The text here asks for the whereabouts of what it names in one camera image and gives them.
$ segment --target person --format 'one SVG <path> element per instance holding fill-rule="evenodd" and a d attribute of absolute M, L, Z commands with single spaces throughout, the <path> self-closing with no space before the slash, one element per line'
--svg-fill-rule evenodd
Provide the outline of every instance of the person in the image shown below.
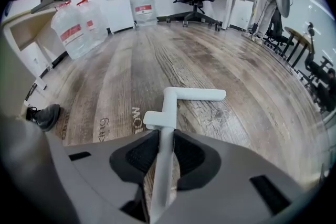
<path fill-rule="evenodd" d="M 23 105 L 20 116 L 28 121 L 37 124 L 42 131 L 50 131 L 59 118 L 61 107 L 59 104 L 51 104 L 42 110 L 36 107 L 26 107 Z"/>
<path fill-rule="evenodd" d="M 314 48 L 314 43 L 313 43 L 312 35 L 311 35 L 310 50 L 304 61 L 305 62 L 304 66 L 308 71 L 310 71 L 310 73 L 320 78 L 323 75 L 324 71 L 321 70 L 320 66 L 316 62 L 314 62 L 314 55 L 315 55 L 315 48 Z"/>
<path fill-rule="evenodd" d="M 276 0 L 254 0 L 250 25 L 243 36 L 262 45 L 276 7 Z M 252 31 L 254 24 L 258 25 L 255 33 Z"/>
<path fill-rule="evenodd" d="M 320 104 L 324 106 L 327 111 L 331 112 L 336 106 L 336 75 L 334 69 L 330 68 L 328 70 L 328 77 L 328 88 L 319 83 L 316 88 L 316 92 L 317 97 L 320 100 Z"/>
<path fill-rule="evenodd" d="M 51 104 L 42 110 L 37 110 L 37 108 L 33 106 L 27 108 L 26 120 L 34 122 L 42 131 L 48 132 L 55 126 L 60 111 L 59 104 Z"/>

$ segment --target black panel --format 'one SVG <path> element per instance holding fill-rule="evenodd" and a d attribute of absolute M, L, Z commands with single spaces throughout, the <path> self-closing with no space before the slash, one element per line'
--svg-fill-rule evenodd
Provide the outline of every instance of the black panel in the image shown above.
<path fill-rule="evenodd" d="M 130 215 L 133 218 L 136 218 L 140 221 L 149 223 L 150 216 L 148 214 L 145 194 L 142 188 L 139 187 L 136 197 L 133 201 L 127 202 L 120 208 L 121 211 Z"/>
<path fill-rule="evenodd" d="M 139 185 L 134 200 L 128 201 L 120 210 L 141 221 L 149 223 L 150 217 L 145 202 L 143 181 L 159 150 L 159 131 L 114 151 L 110 156 L 110 166 L 124 182 Z"/>
<path fill-rule="evenodd" d="M 69 158 L 73 162 L 73 161 L 76 161 L 78 159 L 83 159 L 83 158 L 86 158 L 86 157 L 89 157 L 89 156 L 91 156 L 91 154 L 89 152 L 83 151 L 83 152 L 71 154 L 71 155 L 69 155 Z"/>
<path fill-rule="evenodd" d="M 252 177 L 250 181 L 273 215 L 280 213 L 290 205 L 288 199 L 266 176 Z"/>
<path fill-rule="evenodd" d="M 204 187 L 221 167 L 217 151 L 179 130 L 174 131 L 174 153 L 181 174 L 177 181 L 178 191 Z"/>
<path fill-rule="evenodd" d="M 143 179 L 158 154 L 159 131 L 119 148 L 110 157 L 110 166 L 125 182 L 136 183 L 142 187 Z"/>

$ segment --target white pipe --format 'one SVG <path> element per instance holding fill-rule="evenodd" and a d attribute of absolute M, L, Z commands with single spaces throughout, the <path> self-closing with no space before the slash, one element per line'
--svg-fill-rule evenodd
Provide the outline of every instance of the white pipe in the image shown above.
<path fill-rule="evenodd" d="M 327 124 L 331 120 L 331 118 L 335 116 L 335 114 L 336 114 L 336 108 L 323 119 L 323 122 Z"/>
<path fill-rule="evenodd" d="M 164 89 L 162 112 L 147 111 L 143 119 L 150 130 L 161 129 L 151 202 L 151 223 L 156 222 L 169 203 L 173 170 L 173 133 L 176 129 L 177 100 L 220 101 L 224 90 L 168 87 Z"/>

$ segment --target red label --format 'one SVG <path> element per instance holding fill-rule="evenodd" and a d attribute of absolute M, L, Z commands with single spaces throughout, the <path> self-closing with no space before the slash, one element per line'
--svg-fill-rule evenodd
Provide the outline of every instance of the red label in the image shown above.
<path fill-rule="evenodd" d="M 71 37 L 72 35 L 74 35 L 75 33 L 77 33 L 78 31 L 81 31 L 80 25 L 75 25 L 73 27 L 71 27 L 70 29 L 66 30 L 61 36 L 61 40 L 62 42 L 64 40 L 66 40 L 67 38 Z"/>
<path fill-rule="evenodd" d="M 151 9 L 152 9 L 152 5 L 145 5 L 145 6 L 136 7 L 135 11 L 140 12 L 142 10 L 151 10 Z"/>

